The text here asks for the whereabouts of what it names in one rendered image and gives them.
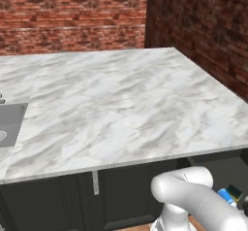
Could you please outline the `dark cupboard door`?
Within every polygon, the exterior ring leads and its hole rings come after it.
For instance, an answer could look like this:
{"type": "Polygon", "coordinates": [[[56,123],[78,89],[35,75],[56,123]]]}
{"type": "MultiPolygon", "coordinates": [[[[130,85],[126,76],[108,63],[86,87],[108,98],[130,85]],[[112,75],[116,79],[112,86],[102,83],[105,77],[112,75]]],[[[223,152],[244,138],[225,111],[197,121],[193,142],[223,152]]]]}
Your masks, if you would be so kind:
{"type": "Polygon", "coordinates": [[[95,231],[89,173],[0,184],[8,231],[95,231]]]}
{"type": "Polygon", "coordinates": [[[152,179],[189,166],[187,158],[178,158],[101,171],[101,215],[96,223],[96,231],[116,231],[154,221],[163,205],[152,196],[152,179]]]}

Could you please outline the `blue soap dispenser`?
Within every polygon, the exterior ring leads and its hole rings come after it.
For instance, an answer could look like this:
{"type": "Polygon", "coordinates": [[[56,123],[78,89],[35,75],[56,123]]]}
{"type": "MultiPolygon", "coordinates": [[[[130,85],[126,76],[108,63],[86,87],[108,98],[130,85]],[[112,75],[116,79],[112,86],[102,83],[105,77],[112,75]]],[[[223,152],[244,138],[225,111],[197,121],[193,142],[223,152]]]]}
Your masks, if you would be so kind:
{"type": "Polygon", "coordinates": [[[218,194],[224,199],[226,200],[231,206],[233,206],[234,208],[237,208],[237,204],[234,201],[234,199],[232,198],[232,196],[230,195],[230,193],[227,191],[226,188],[221,188],[218,190],[218,194]]]}

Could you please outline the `grey sink basin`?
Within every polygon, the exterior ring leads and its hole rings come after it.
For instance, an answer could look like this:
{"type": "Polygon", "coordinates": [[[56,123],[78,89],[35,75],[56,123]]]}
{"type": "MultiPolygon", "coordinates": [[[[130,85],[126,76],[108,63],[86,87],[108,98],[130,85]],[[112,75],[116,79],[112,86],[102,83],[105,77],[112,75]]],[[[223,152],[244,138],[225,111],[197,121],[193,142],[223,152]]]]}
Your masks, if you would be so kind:
{"type": "Polygon", "coordinates": [[[13,147],[28,104],[0,105],[0,148],[13,147]]]}

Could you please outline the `yellow green sponge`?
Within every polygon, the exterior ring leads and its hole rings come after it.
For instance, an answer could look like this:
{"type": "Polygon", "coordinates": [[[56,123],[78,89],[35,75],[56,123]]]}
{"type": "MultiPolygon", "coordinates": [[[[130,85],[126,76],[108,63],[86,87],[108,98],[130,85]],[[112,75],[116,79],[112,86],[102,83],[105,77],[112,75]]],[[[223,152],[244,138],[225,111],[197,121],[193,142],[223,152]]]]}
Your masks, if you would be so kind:
{"type": "Polygon", "coordinates": [[[227,191],[230,193],[231,197],[233,198],[233,200],[238,203],[239,200],[241,199],[243,192],[241,190],[239,190],[238,188],[236,188],[234,185],[230,184],[227,187],[227,191]]]}

